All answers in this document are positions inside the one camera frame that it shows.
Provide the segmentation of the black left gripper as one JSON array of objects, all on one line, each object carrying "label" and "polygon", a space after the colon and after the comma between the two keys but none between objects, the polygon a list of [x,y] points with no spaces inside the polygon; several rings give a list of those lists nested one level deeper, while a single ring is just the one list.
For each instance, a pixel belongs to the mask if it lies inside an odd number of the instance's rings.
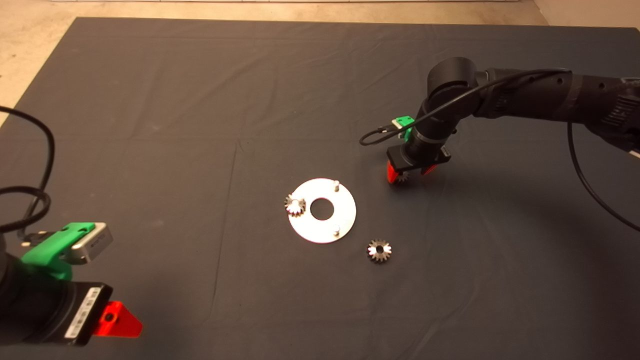
[{"label": "black left gripper", "polygon": [[1,289],[2,346],[86,346],[96,337],[138,338],[142,322],[101,282],[10,285]]}]

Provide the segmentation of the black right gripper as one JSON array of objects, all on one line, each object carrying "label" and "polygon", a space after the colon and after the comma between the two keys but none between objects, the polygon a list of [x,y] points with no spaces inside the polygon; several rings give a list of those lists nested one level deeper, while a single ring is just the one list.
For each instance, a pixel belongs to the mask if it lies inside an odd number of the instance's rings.
[{"label": "black right gripper", "polygon": [[398,184],[402,182],[402,173],[413,170],[420,170],[421,176],[432,173],[439,164],[450,161],[451,153],[441,143],[411,140],[387,148],[387,159],[387,183]]}]

